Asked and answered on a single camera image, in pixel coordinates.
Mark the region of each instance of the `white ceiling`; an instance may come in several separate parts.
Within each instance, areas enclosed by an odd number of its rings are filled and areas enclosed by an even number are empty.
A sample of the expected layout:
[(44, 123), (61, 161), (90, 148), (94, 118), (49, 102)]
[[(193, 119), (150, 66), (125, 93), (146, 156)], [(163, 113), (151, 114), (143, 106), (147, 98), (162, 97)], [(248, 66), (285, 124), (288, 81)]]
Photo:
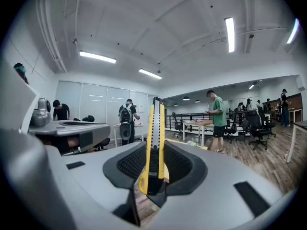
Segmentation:
[[(295, 18), (282, 0), (79, 0), (77, 4), (78, 0), (53, 0), (51, 5), (53, 29), (68, 71), (170, 88), (189, 72), (218, 74), (229, 66), (230, 58), (233, 64), (227, 70), (250, 58), (256, 58), (257, 64), (290, 58), (282, 45)], [(231, 55), (224, 38), (227, 17), (234, 18), (239, 34)], [(249, 33), (240, 34), (259, 29), (265, 30), (253, 32), (253, 39)], [(79, 50), (116, 58), (117, 63), (79, 60), (75, 38)], [(206, 68), (209, 61), (214, 67)], [(142, 75), (140, 68), (161, 70), (163, 79)]]

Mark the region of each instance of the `backpack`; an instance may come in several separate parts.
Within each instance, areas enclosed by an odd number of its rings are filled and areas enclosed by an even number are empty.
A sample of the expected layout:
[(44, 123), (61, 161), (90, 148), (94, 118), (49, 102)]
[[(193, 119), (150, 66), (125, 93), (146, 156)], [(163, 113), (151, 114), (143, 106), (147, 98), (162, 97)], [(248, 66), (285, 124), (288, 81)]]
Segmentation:
[(123, 104), (123, 109), (120, 111), (119, 116), (121, 123), (130, 123), (133, 121), (132, 112), (130, 109), (131, 107), (131, 104), (129, 104), (128, 106), (126, 106), (126, 104)]

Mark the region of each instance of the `black hair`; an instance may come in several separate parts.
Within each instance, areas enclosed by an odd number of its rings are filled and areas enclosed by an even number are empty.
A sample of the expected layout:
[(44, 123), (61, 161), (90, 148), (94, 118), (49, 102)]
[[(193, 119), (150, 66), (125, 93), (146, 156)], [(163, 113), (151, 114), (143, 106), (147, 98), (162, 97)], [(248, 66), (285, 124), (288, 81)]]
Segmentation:
[(60, 105), (60, 103), (59, 103), (59, 101), (58, 100), (55, 100), (54, 102), (53, 102), (53, 107), (57, 107), (57, 106), (59, 106)]
[(211, 93), (215, 94), (213, 90), (208, 90), (207, 91), (207, 97), (209, 97), (211, 95)]

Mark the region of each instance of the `fluorescent light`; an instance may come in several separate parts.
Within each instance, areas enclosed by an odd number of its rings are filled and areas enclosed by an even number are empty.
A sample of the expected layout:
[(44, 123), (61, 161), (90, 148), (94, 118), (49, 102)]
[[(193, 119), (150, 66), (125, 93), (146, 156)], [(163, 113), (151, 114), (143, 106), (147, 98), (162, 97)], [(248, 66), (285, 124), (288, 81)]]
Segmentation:
[(144, 69), (140, 69), (139, 72), (144, 73), (144, 74), (147, 74), (147, 75), (149, 75), (149, 76), (152, 76), (152, 77), (154, 77), (154, 78), (156, 78), (156, 79), (161, 79), (161, 78), (162, 78), (162, 77), (160, 77), (160, 76), (158, 76), (158, 75), (155, 75), (155, 74), (153, 74), (153, 73), (151, 73), (151, 72), (145, 71)]
[(87, 52), (83, 52), (83, 51), (80, 51), (80, 55), (85, 56), (85, 57), (89, 57), (89, 58), (104, 60), (104, 61), (107, 61), (107, 62), (110, 62), (110, 63), (113, 63), (113, 64), (116, 63), (116, 59), (109, 58), (109, 57), (106, 57), (106, 56), (95, 55), (95, 54), (91, 54), (91, 53), (87, 53)]
[(292, 40), (293, 40), (293, 38), (294, 38), (294, 36), (297, 32), (298, 26), (299, 26), (299, 21), (298, 21), (298, 19), (295, 19), (294, 27), (293, 27), (291, 35), (290, 35), (290, 37), (287, 41), (288, 44), (290, 44), (292, 42)]
[(231, 53), (235, 50), (235, 23), (233, 18), (227, 18), (225, 19), (225, 22), (228, 34), (228, 52)]

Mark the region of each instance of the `wooden floor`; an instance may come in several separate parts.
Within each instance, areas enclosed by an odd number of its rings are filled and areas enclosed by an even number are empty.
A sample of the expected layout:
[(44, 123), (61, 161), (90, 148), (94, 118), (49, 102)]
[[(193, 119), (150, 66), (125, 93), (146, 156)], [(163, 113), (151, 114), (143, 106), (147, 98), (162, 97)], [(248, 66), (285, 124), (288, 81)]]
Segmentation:
[[(246, 138), (245, 142), (234, 139), (232, 144), (229, 143), (228, 139), (224, 139), (224, 155), (243, 162), (255, 172), (278, 186), (282, 193), (285, 194), (299, 186), (302, 173), (307, 164), (307, 134), (301, 130), (297, 130), (290, 163), (286, 163), (284, 160), (284, 156), (288, 153), (291, 146), (292, 132), (293, 125), (282, 127), (278, 124), (273, 129), (276, 138), (270, 136), (267, 150), (262, 145), (258, 145), (256, 150), (253, 151), (253, 144), (251, 146), (248, 145), (250, 138)], [(182, 135), (177, 138), (172, 131), (166, 131), (165, 138), (182, 141)], [(186, 134), (185, 142), (189, 140), (198, 144), (201, 143), (201, 138), (195, 134)], [(205, 146), (209, 150), (211, 150), (212, 140), (210, 136), (205, 137)], [(134, 191), (141, 226), (144, 226), (154, 217), (159, 207), (153, 204), (138, 190), (137, 183)]]

